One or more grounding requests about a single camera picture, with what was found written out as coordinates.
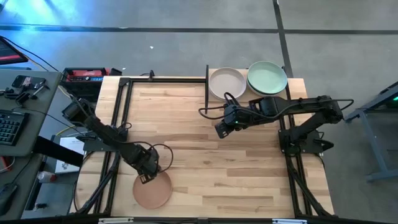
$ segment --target concrete floor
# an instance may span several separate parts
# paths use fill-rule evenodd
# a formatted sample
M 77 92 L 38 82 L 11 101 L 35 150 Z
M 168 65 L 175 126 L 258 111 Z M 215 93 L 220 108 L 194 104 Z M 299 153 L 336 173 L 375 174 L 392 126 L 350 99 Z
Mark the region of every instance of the concrete floor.
M 398 2 L 394 0 L 279 0 L 279 4 L 286 29 L 398 29 Z M 0 12 L 0 21 L 97 27 L 277 27 L 272 0 L 9 0 Z M 213 68 L 246 68 L 259 60 L 283 64 L 277 34 L 2 30 L 0 35 L 47 59 L 59 70 L 114 67 L 124 68 L 125 75 L 153 69 L 161 75 L 200 76 L 205 74 L 206 64 Z M 286 39 L 294 77 L 305 79 L 308 95 L 353 98 L 356 103 L 345 111 L 347 114 L 398 81 L 396 37 L 289 34 Z M 35 68 L 29 63 L 17 66 Z M 67 104 L 69 100 L 57 92 L 50 114 L 63 119 L 60 110 Z M 49 138 L 63 128 L 47 119 L 41 135 Z M 321 129 L 326 132 L 325 139 L 335 143 L 324 160 L 336 214 L 398 223 L 398 178 L 371 184 L 365 181 L 364 176 L 377 171 L 377 165 L 361 123 L 354 120 L 349 125 L 341 122 Z M 24 217 L 65 214 L 73 177 L 65 179 L 65 184 L 47 185 L 40 192 L 39 202 L 50 204 L 50 209 L 26 213 Z M 50 198 L 47 192 L 58 192 L 58 196 Z

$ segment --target green bowl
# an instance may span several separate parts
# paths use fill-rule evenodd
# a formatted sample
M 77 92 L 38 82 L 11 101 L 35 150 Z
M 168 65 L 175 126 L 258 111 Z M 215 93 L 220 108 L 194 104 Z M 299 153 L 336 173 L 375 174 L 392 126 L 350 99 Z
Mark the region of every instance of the green bowl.
M 256 62 L 249 67 L 248 83 L 259 95 L 274 95 L 285 89 L 287 76 L 272 62 Z

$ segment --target keyboard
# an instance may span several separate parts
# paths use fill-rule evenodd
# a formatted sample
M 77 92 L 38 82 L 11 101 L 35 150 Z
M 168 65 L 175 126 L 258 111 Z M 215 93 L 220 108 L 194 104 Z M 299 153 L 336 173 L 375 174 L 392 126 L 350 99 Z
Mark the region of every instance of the keyboard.
M 15 146 L 29 113 L 0 110 L 0 144 Z

